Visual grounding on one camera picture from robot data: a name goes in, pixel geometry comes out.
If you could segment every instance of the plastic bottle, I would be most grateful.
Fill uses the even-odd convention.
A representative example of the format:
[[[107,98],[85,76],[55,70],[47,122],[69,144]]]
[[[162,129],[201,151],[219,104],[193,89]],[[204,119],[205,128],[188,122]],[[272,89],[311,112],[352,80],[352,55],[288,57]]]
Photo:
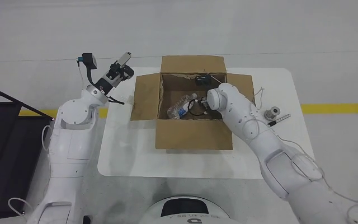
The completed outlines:
[[[180,119],[188,112],[188,105],[190,100],[197,98],[197,94],[185,95],[171,108],[167,110],[167,114],[171,119]]]

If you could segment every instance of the white table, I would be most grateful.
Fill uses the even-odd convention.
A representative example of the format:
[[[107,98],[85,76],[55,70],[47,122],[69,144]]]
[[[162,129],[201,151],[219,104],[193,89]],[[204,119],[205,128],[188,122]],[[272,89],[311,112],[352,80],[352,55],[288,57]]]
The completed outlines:
[[[159,68],[134,68],[136,76],[159,72]],[[228,73],[250,74],[254,90],[262,86],[262,113],[278,106],[280,116],[291,114],[273,126],[281,138],[299,143],[314,158],[291,73],[284,68],[228,68]],[[135,77],[119,84],[113,97],[133,96]],[[250,148],[233,136],[232,151],[157,150],[156,122],[130,121],[132,105],[110,104],[103,134],[98,171],[104,176],[164,178],[262,179],[258,161]]]

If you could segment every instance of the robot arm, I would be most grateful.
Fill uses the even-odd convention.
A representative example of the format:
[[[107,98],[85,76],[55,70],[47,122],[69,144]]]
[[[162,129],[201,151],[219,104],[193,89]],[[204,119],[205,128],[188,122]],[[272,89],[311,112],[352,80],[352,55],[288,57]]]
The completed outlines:
[[[320,169],[307,155],[284,144],[258,109],[231,84],[208,91],[207,102],[228,128],[245,141],[260,163],[267,185],[286,200],[300,223],[346,223]]]
[[[109,92],[134,75],[125,64],[130,56],[125,53],[96,83],[91,78],[91,70],[97,68],[96,59],[91,53],[82,54],[78,59],[78,63],[83,62],[87,67],[91,85],[82,90],[80,99],[69,100],[58,110],[49,146],[48,189],[28,224],[82,223],[80,190],[93,150],[98,107],[104,106],[109,98],[114,100]]]

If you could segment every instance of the black tool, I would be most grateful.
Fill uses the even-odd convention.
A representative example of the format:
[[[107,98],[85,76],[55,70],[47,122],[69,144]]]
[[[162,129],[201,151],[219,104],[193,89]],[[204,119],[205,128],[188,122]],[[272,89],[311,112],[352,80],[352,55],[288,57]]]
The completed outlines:
[[[211,85],[211,75],[202,74],[200,76],[195,77],[195,84],[197,86],[210,86]]]
[[[286,118],[289,118],[290,116],[291,116],[291,114],[285,115],[282,118],[278,118],[277,120],[274,120],[273,122],[269,122],[267,125],[272,127],[275,124],[277,124],[278,122],[281,122],[281,121],[285,120]]]

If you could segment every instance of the yellow stripe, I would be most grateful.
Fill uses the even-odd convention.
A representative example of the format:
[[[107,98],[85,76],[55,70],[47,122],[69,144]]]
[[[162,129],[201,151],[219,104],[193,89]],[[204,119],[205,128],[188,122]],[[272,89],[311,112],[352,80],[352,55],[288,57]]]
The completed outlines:
[[[358,104],[301,104],[303,114],[358,114]]]
[[[301,104],[303,114],[358,114],[358,104]],[[57,115],[57,109],[41,110],[41,112],[52,116]],[[108,108],[99,108],[100,118],[106,118]],[[20,116],[37,116],[31,110],[21,110]]]
[[[57,109],[48,109],[48,110],[40,110],[41,112],[47,114],[48,116],[52,116],[53,118],[57,115]],[[108,108],[99,108],[100,118],[107,118]],[[20,116],[38,116],[37,113],[32,112],[31,110],[21,110]]]

